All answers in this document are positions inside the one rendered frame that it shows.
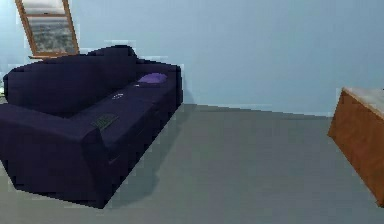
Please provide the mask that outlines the light purple cushion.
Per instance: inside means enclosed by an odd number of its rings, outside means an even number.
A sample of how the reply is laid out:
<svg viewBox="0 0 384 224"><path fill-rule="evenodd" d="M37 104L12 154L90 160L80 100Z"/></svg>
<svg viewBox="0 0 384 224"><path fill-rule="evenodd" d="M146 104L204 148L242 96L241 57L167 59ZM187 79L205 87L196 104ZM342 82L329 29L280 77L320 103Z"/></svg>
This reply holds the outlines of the light purple cushion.
<svg viewBox="0 0 384 224"><path fill-rule="evenodd" d="M146 84L160 84L167 80L167 76L163 73L149 73L141 77L138 82Z"/></svg>

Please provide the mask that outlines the dark green flat remote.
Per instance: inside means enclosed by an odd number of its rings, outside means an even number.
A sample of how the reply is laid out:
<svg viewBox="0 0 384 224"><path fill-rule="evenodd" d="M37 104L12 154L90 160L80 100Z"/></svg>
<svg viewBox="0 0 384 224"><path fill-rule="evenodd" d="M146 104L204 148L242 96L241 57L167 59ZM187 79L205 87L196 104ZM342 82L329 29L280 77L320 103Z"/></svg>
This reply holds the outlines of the dark green flat remote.
<svg viewBox="0 0 384 224"><path fill-rule="evenodd" d="M100 131L109 127L114 121L118 119L115 114L104 114L91 122L91 125L98 128Z"/></svg>

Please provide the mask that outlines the dark purple sofa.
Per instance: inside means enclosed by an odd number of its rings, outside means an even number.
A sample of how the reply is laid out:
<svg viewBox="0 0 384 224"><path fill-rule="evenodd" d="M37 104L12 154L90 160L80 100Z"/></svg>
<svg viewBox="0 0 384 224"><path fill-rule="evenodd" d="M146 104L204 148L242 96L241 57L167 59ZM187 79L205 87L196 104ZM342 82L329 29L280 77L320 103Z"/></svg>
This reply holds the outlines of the dark purple sofa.
<svg viewBox="0 0 384 224"><path fill-rule="evenodd" d="M0 161L14 188L104 208L182 104L181 72L127 45L12 69L3 78ZM149 73L167 80L138 82ZM104 114L118 119L100 131L91 122Z"/></svg>

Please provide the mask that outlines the wood framed window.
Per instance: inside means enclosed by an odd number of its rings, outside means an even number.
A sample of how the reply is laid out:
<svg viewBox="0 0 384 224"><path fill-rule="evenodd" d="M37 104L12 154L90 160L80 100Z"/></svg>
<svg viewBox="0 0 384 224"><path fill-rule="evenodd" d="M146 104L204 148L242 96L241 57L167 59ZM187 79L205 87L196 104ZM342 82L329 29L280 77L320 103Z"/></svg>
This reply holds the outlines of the wood framed window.
<svg viewBox="0 0 384 224"><path fill-rule="evenodd" d="M69 0L14 1L32 52L31 59L79 53Z"/></svg>

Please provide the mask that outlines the brown wooden cabinet pale top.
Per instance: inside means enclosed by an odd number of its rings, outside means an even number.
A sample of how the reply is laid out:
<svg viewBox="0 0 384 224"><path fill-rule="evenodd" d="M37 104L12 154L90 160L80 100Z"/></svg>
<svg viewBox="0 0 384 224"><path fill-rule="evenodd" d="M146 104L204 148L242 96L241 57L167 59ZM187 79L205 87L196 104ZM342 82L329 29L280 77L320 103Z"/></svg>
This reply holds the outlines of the brown wooden cabinet pale top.
<svg viewBox="0 0 384 224"><path fill-rule="evenodd" d="M328 136L384 208L384 89L343 87Z"/></svg>

